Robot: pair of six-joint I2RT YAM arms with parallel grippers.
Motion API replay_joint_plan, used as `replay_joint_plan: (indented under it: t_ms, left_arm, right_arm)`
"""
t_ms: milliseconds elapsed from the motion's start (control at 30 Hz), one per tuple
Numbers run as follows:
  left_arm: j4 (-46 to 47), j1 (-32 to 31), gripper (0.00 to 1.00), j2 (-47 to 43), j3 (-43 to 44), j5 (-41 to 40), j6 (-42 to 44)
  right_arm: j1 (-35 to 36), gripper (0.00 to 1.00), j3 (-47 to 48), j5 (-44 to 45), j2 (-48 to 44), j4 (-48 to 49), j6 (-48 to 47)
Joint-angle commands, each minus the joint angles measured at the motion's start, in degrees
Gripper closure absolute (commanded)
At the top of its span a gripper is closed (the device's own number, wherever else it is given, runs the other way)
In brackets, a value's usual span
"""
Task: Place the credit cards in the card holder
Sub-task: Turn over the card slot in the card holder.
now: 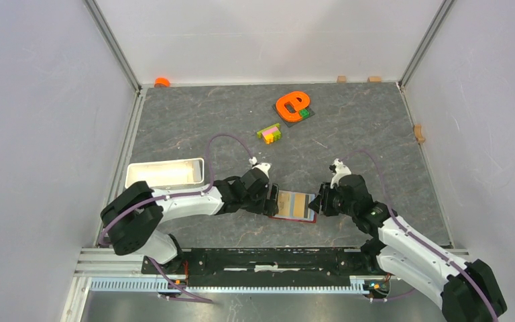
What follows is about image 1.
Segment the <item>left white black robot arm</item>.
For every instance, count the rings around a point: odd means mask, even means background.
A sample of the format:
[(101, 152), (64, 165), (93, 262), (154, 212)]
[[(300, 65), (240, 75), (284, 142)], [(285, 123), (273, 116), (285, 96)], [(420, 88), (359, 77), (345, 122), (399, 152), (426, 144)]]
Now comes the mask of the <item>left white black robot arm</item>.
[(242, 176), (215, 180), (200, 188), (164, 191), (146, 181), (133, 183), (100, 214), (101, 244), (109, 244), (118, 256), (132, 253), (154, 259), (167, 273), (184, 264), (178, 242), (158, 226), (197, 215), (222, 215), (244, 210), (271, 217), (278, 212), (279, 186), (270, 182), (268, 164), (258, 164)]

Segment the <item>red card holder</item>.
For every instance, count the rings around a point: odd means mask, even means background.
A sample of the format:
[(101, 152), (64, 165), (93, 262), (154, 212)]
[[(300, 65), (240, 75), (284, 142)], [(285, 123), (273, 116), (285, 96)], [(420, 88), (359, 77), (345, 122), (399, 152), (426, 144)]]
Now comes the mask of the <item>red card holder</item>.
[(278, 212), (272, 219), (316, 223), (317, 213), (308, 206), (314, 198), (315, 194), (279, 191)]

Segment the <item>yellow credit card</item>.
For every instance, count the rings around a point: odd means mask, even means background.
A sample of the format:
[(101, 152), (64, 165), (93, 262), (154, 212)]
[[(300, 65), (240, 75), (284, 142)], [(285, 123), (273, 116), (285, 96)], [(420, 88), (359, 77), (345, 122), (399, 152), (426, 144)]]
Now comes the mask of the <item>yellow credit card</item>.
[(294, 202), (292, 208), (293, 218), (298, 220), (304, 219), (307, 215), (307, 198), (308, 195), (304, 193), (296, 193), (294, 195)]

